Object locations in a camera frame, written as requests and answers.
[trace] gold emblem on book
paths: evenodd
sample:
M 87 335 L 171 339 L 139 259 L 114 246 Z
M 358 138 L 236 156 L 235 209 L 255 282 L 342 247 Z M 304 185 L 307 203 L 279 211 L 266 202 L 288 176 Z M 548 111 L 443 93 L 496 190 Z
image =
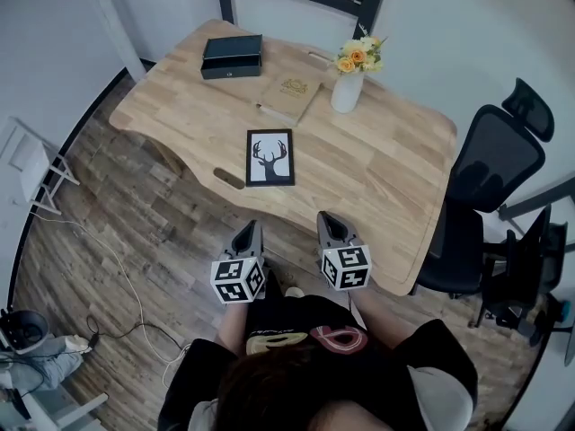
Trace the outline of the gold emblem on book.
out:
M 284 83 L 281 84 L 281 91 L 290 96 L 298 97 L 300 94 L 305 94 L 307 92 L 307 84 L 301 80 L 288 78 Z

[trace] white cable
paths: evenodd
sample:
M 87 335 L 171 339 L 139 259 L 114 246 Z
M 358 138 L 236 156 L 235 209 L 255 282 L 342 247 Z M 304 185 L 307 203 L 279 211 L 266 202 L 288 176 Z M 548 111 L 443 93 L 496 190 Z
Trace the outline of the white cable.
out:
M 152 345 L 152 342 L 150 341 L 150 339 L 147 337 L 147 332 L 146 332 L 146 323 L 144 322 L 144 307 L 142 306 L 142 301 L 140 300 L 139 295 L 136 292 L 136 289 L 134 288 L 134 285 L 132 285 L 132 282 L 130 281 L 129 277 L 128 277 L 128 273 L 126 273 L 126 270 L 124 269 L 124 266 L 122 265 L 122 262 L 120 261 L 118 254 L 114 251 L 114 249 L 112 249 L 108 244 L 106 244 L 105 242 L 102 242 L 101 240 L 99 240 L 98 238 L 96 238 L 93 234 L 91 234 L 90 232 L 88 232 L 88 230 L 81 224 L 77 223 L 77 222 L 73 222 L 71 220 L 55 220 L 55 219 L 46 219 L 44 217 L 42 217 L 41 215 L 35 214 L 33 212 L 30 212 L 30 214 L 32 214 L 33 216 L 38 217 L 39 219 L 43 220 L 44 222 L 56 222 L 57 224 L 74 224 L 74 225 L 78 225 L 80 228 L 82 228 L 82 230 L 84 230 L 85 233 L 87 233 L 90 237 L 92 237 L 94 240 L 96 240 L 101 246 L 105 247 L 108 251 L 110 251 L 114 257 L 116 258 L 116 261 L 118 262 L 118 265 L 120 267 L 120 269 L 122 270 L 122 274 L 124 275 L 124 278 L 126 278 L 126 280 L 128 281 L 129 286 L 132 289 L 132 292 L 134 293 L 134 295 L 136 296 L 137 299 L 137 304 L 140 307 L 140 320 L 142 321 L 142 329 L 144 330 L 144 337 L 146 338 L 146 342 L 147 344 L 150 346 L 150 348 L 152 348 L 152 351 L 154 351 L 154 354 L 160 358 L 162 361 L 164 361 L 167 366 L 165 367 L 164 370 L 164 375 L 162 375 L 162 383 L 164 384 L 164 386 L 166 388 L 168 388 L 168 385 L 165 384 L 165 375 L 168 373 L 168 370 L 170 369 L 170 366 L 172 364 L 177 363 L 178 361 L 180 361 L 184 356 L 186 356 L 186 353 L 188 352 L 188 349 L 190 349 L 191 343 L 189 343 L 188 345 L 186 345 L 180 352 L 180 354 L 173 359 L 173 361 L 170 361 L 168 359 L 164 359 L 154 348 L 154 345 Z

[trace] dark hair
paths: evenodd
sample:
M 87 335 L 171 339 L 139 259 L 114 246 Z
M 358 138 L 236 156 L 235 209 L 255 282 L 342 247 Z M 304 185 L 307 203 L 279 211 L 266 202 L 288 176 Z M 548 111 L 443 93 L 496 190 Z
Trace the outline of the dark hair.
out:
M 220 385 L 214 431 L 306 431 L 340 399 L 320 347 L 292 345 L 238 360 Z

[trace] book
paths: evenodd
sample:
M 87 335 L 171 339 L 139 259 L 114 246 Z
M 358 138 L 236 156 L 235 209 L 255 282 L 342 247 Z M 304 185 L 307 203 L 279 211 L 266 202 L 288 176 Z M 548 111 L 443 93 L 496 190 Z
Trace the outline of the book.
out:
M 321 82 L 294 72 L 278 76 L 261 95 L 260 110 L 295 126 L 314 98 Z

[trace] vase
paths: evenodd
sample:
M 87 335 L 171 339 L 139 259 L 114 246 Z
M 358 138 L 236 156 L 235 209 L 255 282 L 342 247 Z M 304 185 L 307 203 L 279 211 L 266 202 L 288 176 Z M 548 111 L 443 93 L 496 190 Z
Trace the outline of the vase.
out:
M 333 87 L 332 107 L 339 113 L 349 113 L 356 108 L 365 73 L 341 75 Z

